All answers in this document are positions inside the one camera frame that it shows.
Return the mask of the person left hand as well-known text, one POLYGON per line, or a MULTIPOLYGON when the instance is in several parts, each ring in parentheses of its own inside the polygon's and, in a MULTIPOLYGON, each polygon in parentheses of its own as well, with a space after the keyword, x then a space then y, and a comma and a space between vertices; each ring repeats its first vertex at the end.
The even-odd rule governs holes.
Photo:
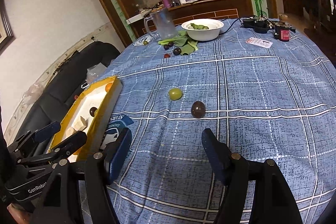
POLYGON ((29 224, 32 214, 25 211, 17 204, 9 204, 7 207, 9 213, 18 224, 29 224))

